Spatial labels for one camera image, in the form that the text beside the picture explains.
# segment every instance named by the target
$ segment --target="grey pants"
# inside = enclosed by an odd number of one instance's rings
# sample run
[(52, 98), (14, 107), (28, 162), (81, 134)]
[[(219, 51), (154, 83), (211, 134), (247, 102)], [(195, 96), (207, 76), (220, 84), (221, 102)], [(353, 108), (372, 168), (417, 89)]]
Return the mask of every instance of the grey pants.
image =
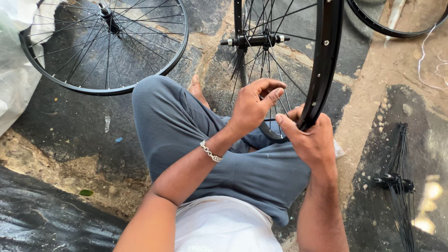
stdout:
[[(163, 76), (140, 81), (134, 88), (132, 105), (153, 181), (229, 120)], [(273, 129), (278, 129), (275, 121), (272, 124)], [(249, 146), (258, 150), (247, 153)], [(256, 206), (285, 226), (289, 221), (287, 209), (305, 189), (309, 176), (310, 168), (297, 157), (291, 143), (273, 143), (256, 129), (226, 152), (186, 202), (206, 196), (230, 196)]]

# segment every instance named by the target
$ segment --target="white string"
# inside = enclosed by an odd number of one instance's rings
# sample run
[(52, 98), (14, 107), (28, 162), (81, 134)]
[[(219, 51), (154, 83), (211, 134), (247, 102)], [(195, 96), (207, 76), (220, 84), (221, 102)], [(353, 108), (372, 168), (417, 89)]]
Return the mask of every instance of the white string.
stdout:
[(448, 61), (444, 61), (444, 60), (442, 60), (442, 59), (440, 58), (440, 54), (441, 54), (442, 52), (439, 52), (439, 54), (437, 55), (437, 57), (438, 57), (439, 60), (441, 60), (443, 63), (439, 64), (439, 65), (436, 67), (434, 73), (435, 73), (436, 75), (438, 75), (438, 76), (440, 76), (440, 77), (442, 77), (442, 78), (444, 79), (445, 84), (447, 85), (447, 87), (446, 87), (446, 88), (440, 88), (440, 87), (435, 87), (435, 86), (428, 85), (428, 84), (426, 84), (426, 83), (422, 80), (422, 77), (420, 76), (420, 68), (421, 68), (420, 63), (422, 62), (422, 60), (425, 58), (425, 55), (426, 55), (426, 54), (425, 54), (425, 49), (424, 49), (425, 42), (426, 42), (426, 40), (428, 39), (429, 35), (431, 35), (432, 31), (435, 29), (436, 26), (437, 26), (437, 24), (434, 24), (434, 27), (431, 29), (431, 31), (428, 33), (428, 36), (426, 36), (425, 40), (424, 40), (423, 43), (422, 43), (422, 53), (423, 53), (423, 56), (422, 56), (422, 58), (418, 61), (418, 78), (420, 79), (420, 81), (421, 81), (423, 84), (425, 84), (425, 85), (428, 86), (428, 87), (432, 87), (432, 88), (436, 88), (436, 89), (440, 89), (440, 90), (445, 90), (445, 89), (448, 89), (448, 82), (447, 82), (447, 80), (446, 80), (446, 78), (445, 78), (444, 76), (442, 76), (442, 75), (440, 75), (440, 74), (437, 73), (437, 71), (439, 70), (439, 66), (441, 66), (441, 65), (448, 65)]

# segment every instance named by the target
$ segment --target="silver bracelet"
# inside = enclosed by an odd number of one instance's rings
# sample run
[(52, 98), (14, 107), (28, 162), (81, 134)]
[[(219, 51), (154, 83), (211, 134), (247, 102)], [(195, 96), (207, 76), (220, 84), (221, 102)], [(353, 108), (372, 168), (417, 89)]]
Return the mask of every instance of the silver bracelet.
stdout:
[(215, 161), (216, 163), (221, 162), (221, 160), (223, 159), (222, 157), (219, 156), (215, 156), (211, 153), (211, 151), (208, 150), (208, 148), (205, 146), (205, 140), (201, 142), (201, 147), (204, 148), (204, 151), (207, 152), (207, 154), (211, 157), (211, 159), (213, 161)]

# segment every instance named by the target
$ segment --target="person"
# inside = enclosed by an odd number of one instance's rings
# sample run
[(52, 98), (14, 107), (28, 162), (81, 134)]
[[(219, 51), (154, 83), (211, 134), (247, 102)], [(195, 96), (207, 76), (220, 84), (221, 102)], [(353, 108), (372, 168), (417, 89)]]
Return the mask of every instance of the person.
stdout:
[(330, 118), (322, 113), (302, 132), (294, 120), (303, 107), (277, 114), (272, 129), (289, 138), (283, 144), (258, 129), (285, 88), (254, 81), (239, 91), (232, 116), (220, 117), (197, 75), (189, 92), (163, 76), (140, 81), (134, 119), (153, 184), (114, 251), (280, 252), (271, 226), (289, 222), (287, 209), (306, 186), (299, 250), (348, 251)]

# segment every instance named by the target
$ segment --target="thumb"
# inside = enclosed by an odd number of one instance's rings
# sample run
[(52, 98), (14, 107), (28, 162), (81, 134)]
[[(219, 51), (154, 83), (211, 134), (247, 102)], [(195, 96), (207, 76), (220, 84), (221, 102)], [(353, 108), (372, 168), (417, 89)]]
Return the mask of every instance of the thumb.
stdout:
[(279, 87), (274, 90), (272, 90), (267, 96), (263, 98), (263, 100), (260, 101), (260, 104), (268, 110), (272, 106), (276, 104), (280, 96), (282, 96), (284, 93), (284, 89)]
[(297, 128), (295, 122), (283, 114), (276, 114), (276, 121), (283, 129), (283, 132), (289, 139), (296, 139), (302, 136), (301, 131)]

